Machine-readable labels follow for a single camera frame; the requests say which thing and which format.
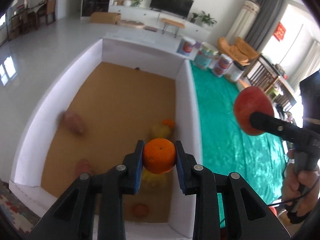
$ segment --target plastic container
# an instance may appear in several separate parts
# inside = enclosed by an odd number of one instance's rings
[[[218,49],[207,42],[203,42],[195,57],[194,63],[201,69],[207,69],[214,56],[218,53]]]
[[[228,70],[224,73],[224,77],[231,83],[237,82],[244,70],[244,66],[237,61],[233,61]]]
[[[243,74],[244,72],[244,69],[245,67],[242,66],[239,62],[237,61],[234,61],[233,62],[233,65],[234,65],[234,71],[233,73],[231,73],[231,76],[230,76],[230,80],[232,82],[237,82],[238,79],[241,77],[241,75]]]
[[[212,63],[209,66],[209,68],[211,69],[213,68],[213,66],[218,62],[220,56],[221,56],[221,53],[217,53],[216,55],[213,56]]]
[[[225,54],[221,54],[219,60],[212,68],[212,73],[217,77],[221,77],[226,72],[226,70],[232,62],[232,58]]]
[[[177,53],[182,54],[184,56],[189,56],[195,44],[195,40],[188,37],[182,37]]]

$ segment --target black monitor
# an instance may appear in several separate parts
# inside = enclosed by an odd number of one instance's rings
[[[186,18],[188,17],[192,4],[193,0],[152,0],[150,7]]]

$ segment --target human hand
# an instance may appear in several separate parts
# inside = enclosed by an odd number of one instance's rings
[[[293,159],[294,150],[288,152],[288,157]],[[299,183],[312,188],[316,183],[319,176],[319,167],[317,166],[316,171],[301,171],[298,176],[293,173],[293,163],[290,163],[287,167],[287,176],[284,179],[282,186],[282,200],[286,201],[291,198],[296,198],[301,196],[299,192]],[[317,185],[303,198],[298,211],[297,216],[302,217],[307,214],[309,211],[313,210],[318,201],[320,190],[320,181]]]

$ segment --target blue gripper pad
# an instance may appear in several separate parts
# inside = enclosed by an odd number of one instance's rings
[[[142,164],[143,148],[144,148],[144,142],[143,142],[142,150],[139,151],[139,160],[138,160],[136,171],[135,171],[135,174],[134,174],[134,188],[133,188],[133,191],[134,191],[135,194],[138,193],[138,190],[139,190],[140,184],[141,184],[141,176],[142,176],[142,168],[143,168],[143,164]]]
[[[177,146],[176,146],[176,169],[177,169],[180,189],[182,190],[182,193],[184,194],[186,192],[185,176],[184,176],[184,171],[183,171],[183,167],[182,167],[182,161],[181,161],[179,152],[177,150]]]
[[[191,169],[197,164],[195,158],[191,154],[184,152],[181,141],[176,141],[176,169],[180,189],[184,195],[192,195],[196,192],[196,181],[191,173]]]
[[[128,169],[125,183],[122,184],[124,194],[135,195],[138,193],[141,184],[142,176],[142,152],[144,148],[144,141],[139,140],[134,150],[134,153],[128,154],[124,157],[122,162]]]

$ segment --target cable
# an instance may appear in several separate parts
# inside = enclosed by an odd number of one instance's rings
[[[318,179],[313,184],[313,186],[306,193],[302,194],[300,197],[291,198],[291,199],[288,199],[286,201],[281,201],[281,202],[278,202],[278,203],[273,203],[273,204],[268,205],[268,207],[273,207],[273,206],[277,206],[277,205],[281,205],[281,204],[286,204],[286,203],[293,202],[293,201],[296,201],[296,200],[299,200],[299,199],[305,197],[306,195],[308,195],[310,193],[311,190],[313,190],[315,188],[315,186],[318,184],[319,180],[320,180],[320,176],[318,176]]]

